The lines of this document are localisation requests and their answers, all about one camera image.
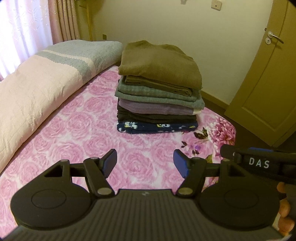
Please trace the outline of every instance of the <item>finger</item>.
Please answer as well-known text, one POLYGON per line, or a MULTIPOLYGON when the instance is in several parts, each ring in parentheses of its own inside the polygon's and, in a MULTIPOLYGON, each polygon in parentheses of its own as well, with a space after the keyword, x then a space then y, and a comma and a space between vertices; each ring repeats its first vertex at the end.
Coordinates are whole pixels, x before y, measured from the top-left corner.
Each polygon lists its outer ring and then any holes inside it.
POLYGON ((287 232, 282 232, 281 230, 279 230, 279 233, 283 236, 283 237, 286 237, 289 235, 289 233, 287 232))
POLYGON ((283 182, 280 182, 278 185, 277 185, 277 190, 280 192, 280 193, 286 193, 285 192, 285 183, 283 182))
POLYGON ((294 228, 295 222, 289 217, 280 217, 278 227, 281 232, 290 232, 294 228))
POLYGON ((279 206, 279 214, 281 215, 282 218, 288 216, 290 212, 291 206, 287 200, 287 198, 282 199, 280 201, 280 206, 279 206))

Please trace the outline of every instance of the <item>folded clothes stack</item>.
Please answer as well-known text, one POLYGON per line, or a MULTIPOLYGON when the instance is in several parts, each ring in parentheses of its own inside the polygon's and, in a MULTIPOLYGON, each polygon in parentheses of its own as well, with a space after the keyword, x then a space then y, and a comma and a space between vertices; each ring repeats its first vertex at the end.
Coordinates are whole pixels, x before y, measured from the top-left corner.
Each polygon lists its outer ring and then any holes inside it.
POLYGON ((204 108, 194 60, 174 45, 127 44, 116 88, 119 132, 193 131, 204 108))

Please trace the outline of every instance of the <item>navy blue patterned cloth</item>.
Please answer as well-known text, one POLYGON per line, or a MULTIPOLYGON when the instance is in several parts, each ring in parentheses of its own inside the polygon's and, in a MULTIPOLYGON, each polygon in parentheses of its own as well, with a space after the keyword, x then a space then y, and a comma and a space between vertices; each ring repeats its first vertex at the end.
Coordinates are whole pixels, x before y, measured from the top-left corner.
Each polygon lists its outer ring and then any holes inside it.
POLYGON ((119 132, 129 134, 155 134, 160 132, 194 131, 198 127, 197 122, 188 124, 150 124, 141 122, 121 122, 117 124, 119 132))

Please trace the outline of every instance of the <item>wall socket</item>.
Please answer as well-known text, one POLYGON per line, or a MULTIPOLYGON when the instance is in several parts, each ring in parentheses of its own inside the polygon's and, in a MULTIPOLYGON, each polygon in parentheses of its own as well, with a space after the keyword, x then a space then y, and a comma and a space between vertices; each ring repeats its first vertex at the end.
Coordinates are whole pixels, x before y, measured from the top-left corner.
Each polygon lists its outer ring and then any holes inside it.
POLYGON ((211 6, 212 9, 216 9, 216 10, 220 11, 221 7, 222 7, 222 2, 221 1, 212 0, 212 6, 211 6))

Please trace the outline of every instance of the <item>wall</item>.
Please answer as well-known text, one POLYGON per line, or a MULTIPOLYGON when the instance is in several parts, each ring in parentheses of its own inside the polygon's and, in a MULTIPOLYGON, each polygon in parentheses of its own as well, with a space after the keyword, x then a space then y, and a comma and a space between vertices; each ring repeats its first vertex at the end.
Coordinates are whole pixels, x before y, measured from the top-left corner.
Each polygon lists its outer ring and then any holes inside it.
POLYGON ((192 56, 203 77, 203 90, 229 104, 259 48, 272 0, 95 0, 94 40, 123 44, 145 39, 173 44, 192 56))

